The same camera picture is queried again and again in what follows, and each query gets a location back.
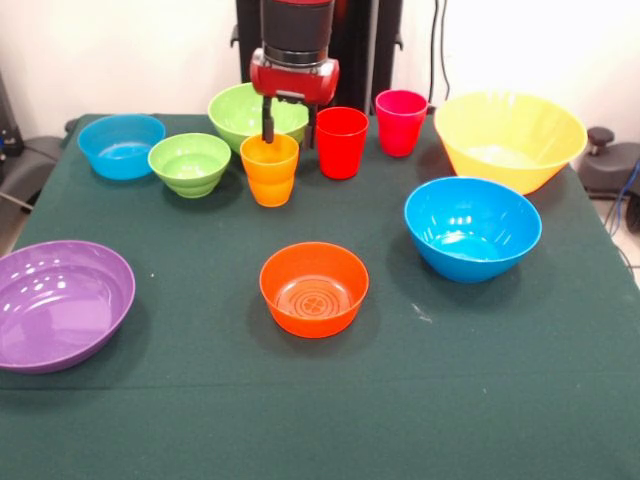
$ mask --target cup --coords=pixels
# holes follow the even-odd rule
[[[263,207],[280,207],[293,191],[300,147],[288,135],[274,134],[267,143],[261,135],[247,138],[240,146],[242,165],[249,178],[249,188]]]
[[[345,180],[358,173],[368,129],[369,119],[355,108],[333,107],[318,114],[318,156],[325,176]]]
[[[380,146],[392,157],[406,157],[418,143],[429,102],[409,90],[387,90],[376,97]]]

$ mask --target bowl rim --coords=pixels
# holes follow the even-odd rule
[[[459,101],[462,101],[466,98],[475,96],[475,95],[506,95],[506,94],[510,94],[510,95],[516,95],[519,97],[528,97],[528,98],[532,98],[541,102],[544,102],[546,104],[552,105],[554,108],[557,108],[558,110],[564,112],[568,117],[570,117],[571,119],[573,119],[580,127],[581,127],[581,133],[582,133],[582,141],[580,142],[580,148],[576,149],[576,152],[569,155],[565,160],[561,160],[558,162],[554,162],[554,163],[549,163],[546,165],[536,165],[536,166],[519,166],[519,165],[515,165],[515,166],[502,166],[502,165],[495,165],[489,162],[486,162],[478,157],[475,156],[471,156],[475,161],[482,163],[484,165],[491,165],[492,167],[499,167],[499,168],[505,168],[508,170],[552,170],[554,168],[558,168],[558,167],[562,167],[570,162],[572,162],[573,160],[575,160],[576,158],[578,158],[578,156],[584,152],[584,149],[587,147],[587,143],[589,141],[588,135],[587,135],[587,129],[584,126],[584,122],[582,122],[582,120],[580,120],[580,118],[575,115],[573,112],[571,112],[569,109],[547,99],[544,98],[540,95],[535,95],[533,93],[528,93],[528,92],[521,92],[521,91],[517,91],[517,90],[509,90],[509,89],[492,89],[492,90],[479,90],[479,91],[473,91],[473,92],[468,92],[465,93],[463,95],[454,97],[454,98],[450,98],[449,100],[445,101],[444,104],[439,107],[438,109],[436,109],[436,112],[434,114],[434,119],[433,119],[433,126],[436,129],[436,132],[438,133],[438,136],[442,139],[442,141],[445,144],[450,145],[453,149],[455,149],[458,152],[464,153],[465,149],[464,148],[460,148],[455,141],[449,141],[449,139],[445,139],[445,135],[443,135],[442,133],[442,128],[440,125],[441,120],[439,120],[442,116],[442,110],[445,109],[447,107],[447,105],[450,105],[452,103],[457,103]]]
[[[117,120],[118,118],[131,118],[131,117],[143,118],[147,121],[150,121],[150,123],[154,123],[156,126],[159,125],[162,131],[162,136],[159,141],[161,142],[167,138],[167,127],[160,119],[154,117],[153,115],[148,115],[146,113],[114,113],[114,114],[104,115],[100,118],[96,118],[95,120],[87,123],[84,127],[82,127],[82,130],[80,130],[80,132],[78,133],[78,137],[76,138],[76,145],[78,145],[78,148],[82,153],[84,153],[86,156],[89,156],[90,153],[87,151],[87,149],[83,147],[82,140],[91,133],[91,130],[93,130],[97,126],[100,126],[103,123],[108,123],[110,121]]]
[[[104,342],[105,340],[108,340],[109,338],[111,338],[111,336],[116,332],[116,330],[118,330],[118,328],[120,328],[120,326],[122,325],[122,322],[124,321],[124,318],[127,316],[127,314],[129,313],[129,310],[131,310],[131,306],[133,305],[133,300],[135,299],[136,296],[136,277],[135,274],[133,273],[133,269],[131,268],[131,265],[129,265],[129,262],[127,262],[127,260],[120,255],[118,252],[116,252],[115,250],[113,250],[112,248],[107,247],[106,245],[103,245],[101,243],[96,243],[96,242],[89,242],[86,240],[51,240],[48,242],[39,242],[39,243],[34,243],[32,245],[27,245],[26,247],[22,247],[14,252],[11,252],[9,255],[2,257],[2,258],[9,258],[13,255],[17,255],[21,252],[27,251],[27,250],[32,250],[32,249],[36,249],[36,248],[40,248],[40,247],[44,247],[47,245],[56,245],[56,244],[76,244],[76,245],[84,245],[84,246],[88,246],[88,247],[93,247],[93,248],[98,248],[100,250],[106,250],[109,253],[113,254],[115,256],[115,258],[122,263],[122,265],[124,265],[126,272],[129,274],[129,277],[131,279],[131,293],[129,295],[128,299],[125,299],[124,301],[124,309],[122,311],[122,314],[118,317],[118,319],[113,322],[113,324],[111,325],[111,328],[109,328],[109,330],[102,335],[100,338],[98,338],[97,340],[95,340],[93,343],[91,343],[90,345],[85,345],[82,349],[69,354],[65,357],[61,357],[58,358],[56,360],[53,361],[49,361],[49,362],[41,362],[41,363],[32,363],[29,365],[16,365],[16,364],[7,364],[7,363],[3,363],[0,362],[0,369],[2,370],[9,370],[9,371],[14,371],[14,372],[24,372],[24,373],[28,373],[28,372],[33,372],[33,373],[38,373],[38,372],[34,372],[35,370],[39,370],[39,369],[47,369],[46,372],[55,372],[60,370],[59,368],[57,368],[60,365],[64,365],[67,362],[73,362],[76,358],[78,357],[82,357],[82,355],[86,354],[87,352],[92,351],[92,349],[94,349],[96,346],[100,345],[102,342]],[[67,365],[66,367],[64,367],[64,369],[66,368],[71,368],[72,366],[74,366],[75,363],[71,363],[69,365]]]
[[[349,308],[347,308],[346,310],[343,310],[339,313],[336,313],[334,315],[328,315],[326,317],[320,317],[320,318],[305,318],[305,317],[299,317],[297,315],[292,315],[284,310],[282,310],[281,308],[279,308],[275,303],[273,303],[271,301],[271,299],[267,296],[267,294],[264,291],[264,271],[267,268],[267,265],[269,265],[269,263],[276,258],[278,255],[282,254],[283,252],[286,252],[287,250],[294,250],[296,248],[300,248],[301,246],[309,246],[309,245],[323,245],[323,246],[329,246],[335,250],[341,250],[342,252],[346,253],[347,255],[349,255],[351,258],[355,259],[358,263],[358,265],[362,268],[362,272],[364,272],[364,278],[365,278],[365,285],[364,285],[364,290],[362,292],[362,294],[358,297],[358,299],[356,301],[354,301],[351,306]],[[293,243],[291,245],[287,245],[284,248],[281,248],[280,250],[276,251],[275,253],[271,254],[269,256],[269,258],[267,258],[267,260],[265,260],[264,264],[262,265],[262,268],[260,269],[260,275],[258,277],[258,283],[260,284],[260,293],[262,294],[262,298],[265,299],[265,301],[267,302],[267,304],[277,310],[280,313],[283,313],[284,315],[287,315],[288,317],[291,318],[295,318],[296,321],[299,321],[301,323],[303,322],[327,322],[327,321],[331,321],[331,320],[336,320],[338,318],[343,317],[344,315],[346,315],[347,313],[351,313],[354,311],[357,311],[360,306],[362,305],[362,302],[364,302],[364,299],[367,296],[367,293],[369,292],[369,287],[370,287],[370,278],[369,278],[369,271],[367,270],[367,266],[365,265],[365,263],[362,261],[362,259],[360,257],[358,257],[355,253],[353,253],[351,250],[342,247],[340,245],[336,245],[335,243],[330,243],[330,242],[299,242],[299,243]]]
[[[469,258],[469,257],[463,257],[460,255],[455,255],[452,254],[450,252],[446,252],[444,250],[441,250],[437,247],[434,247],[433,245],[431,245],[430,243],[426,242],[420,235],[418,235],[415,231],[415,229],[413,228],[411,222],[409,221],[409,215],[408,215],[408,208],[409,208],[409,203],[411,202],[411,200],[413,199],[413,197],[422,189],[424,188],[428,188],[431,185],[435,184],[435,183],[441,183],[441,182],[450,182],[450,181],[460,181],[462,180],[463,182],[466,181],[473,181],[473,182],[480,182],[480,183],[486,183],[489,185],[493,185],[497,188],[506,190],[508,192],[510,192],[512,195],[520,198],[521,200],[524,200],[525,205],[528,206],[528,208],[535,214],[534,217],[536,219],[536,226],[537,226],[537,233],[535,235],[534,240],[531,242],[531,244],[523,249],[520,253],[516,254],[516,255],[511,255],[509,257],[503,257],[503,258],[499,258],[499,259],[480,259],[480,258]],[[407,225],[407,228],[409,229],[409,232],[411,233],[411,235],[414,238],[417,238],[418,240],[420,240],[420,243],[425,245],[426,247],[430,248],[431,250],[438,252],[442,255],[445,255],[447,257],[450,258],[456,258],[458,260],[464,260],[466,262],[471,262],[471,263],[476,263],[476,264],[495,264],[495,263],[502,263],[502,262],[507,262],[510,260],[515,260],[521,257],[524,257],[526,254],[528,254],[531,250],[533,250],[535,248],[535,246],[538,244],[538,242],[540,241],[540,238],[542,237],[542,218],[540,217],[540,213],[538,212],[538,209],[535,207],[535,205],[533,205],[533,203],[531,203],[531,201],[525,197],[524,195],[519,194],[518,192],[516,192],[515,190],[501,184],[498,182],[494,182],[491,180],[485,180],[484,178],[476,178],[476,177],[458,177],[458,176],[449,176],[449,177],[440,177],[440,178],[436,178],[434,180],[430,180],[426,183],[423,183],[422,185],[416,187],[411,194],[409,195],[409,197],[407,197],[407,200],[404,203],[404,221],[405,224]]]
[[[207,139],[215,139],[216,143],[221,143],[222,145],[224,145],[225,147],[225,160],[223,162],[223,164],[216,169],[215,172],[211,172],[207,175],[202,175],[200,177],[195,177],[193,179],[189,179],[189,180],[196,180],[198,178],[206,178],[209,176],[213,176],[213,175],[217,175],[220,172],[224,172],[224,170],[229,166],[229,162],[231,161],[231,148],[229,147],[229,145],[227,144],[227,142],[225,142],[224,140],[222,140],[220,137],[217,137],[215,135],[211,135],[209,133],[200,133],[200,132],[190,132],[190,133],[179,133],[177,135],[172,135],[170,137],[167,137],[161,141],[159,141],[158,143],[156,143],[151,150],[149,150],[149,154],[147,156],[147,163],[149,164],[149,168],[151,168],[151,170],[153,171],[153,173],[155,173],[156,175],[158,175],[159,177],[162,178],[168,178],[170,180],[183,180],[183,179],[179,179],[177,177],[172,177],[171,175],[167,175],[164,172],[161,172],[159,170],[157,170],[153,164],[151,163],[151,157],[152,154],[154,152],[154,150],[159,147],[162,144],[168,143],[170,140],[174,140],[176,138],[185,138],[185,137],[206,137]]]
[[[230,92],[231,90],[235,90],[235,89],[241,89],[241,88],[248,88],[251,87],[253,89],[253,91],[255,92],[255,88],[253,88],[253,83],[251,82],[245,82],[245,83],[240,83],[238,85],[233,85],[231,87],[225,88],[224,90],[222,90],[221,92],[219,92],[218,94],[216,94],[210,101],[209,101],[209,106],[207,107],[207,115],[209,116],[209,120],[211,120],[211,122],[213,123],[213,125],[216,127],[216,129],[221,128],[222,130],[224,130],[224,132],[226,133],[230,133],[232,135],[237,135],[240,137],[252,137],[253,135],[251,134],[246,134],[246,133],[242,133],[242,132],[238,132],[234,129],[231,128],[227,128],[227,127],[222,127],[221,123],[218,122],[216,119],[214,119],[214,116],[212,114],[212,107],[214,102],[221,97],[222,95]],[[258,92],[256,92],[256,94],[260,97],[262,97],[263,95],[259,94]],[[305,127],[307,124],[309,123],[309,119],[307,118],[306,121],[303,121],[300,125],[296,126],[295,128],[291,128],[289,130],[287,130],[286,132],[278,129],[277,126],[275,126],[275,119],[274,119],[274,128],[275,128],[275,132],[276,133],[283,133],[285,135],[289,135],[292,132],[295,132],[296,130],[299,130],[303,127]]]

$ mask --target white wall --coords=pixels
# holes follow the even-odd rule
[[[404,4],[405,51],[396,53],[394,86],[426,94],[435,2]],[[640,141],[638,0],[449,0],[444,45],[453,96],[491,87],[528,91],[569,108],[587,127],[605,125],[619,140]],[[438,70],[434,104],[443,96]]]
[[[394,86],[429,82],[433,0],[404,0]],[[449,0],[452,95],[510,87],[640,140],[640,2]],[[0,0],[0,69],[25,136],[85,112],[204,113],[240,81],[234,0]],[[442,101],[438,77],[435,104]]]
[[[0,69],[25,137],[87,112],[205,113],[240,81],[233,0],[0,0]]]

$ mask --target yellow bowl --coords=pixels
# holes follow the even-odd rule
[[[526,195],[544,185],[587,144],[574,115],[533,95],[478,92],[447,101],[435,127],[456,173]]]

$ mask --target orange cup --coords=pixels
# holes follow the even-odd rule
[[[260,272],[260,290],[276,323],[305,338],[329,337],[347,328],[368,289],[364,263],[330,243],[290,245],[273,254]]]
[[[242,165],[249,178],[249,188],[263,207],[280,207],[293,191],[300,147],[288,135],[274,134],[273,142],[261,135],[247,138],[240,146]]]

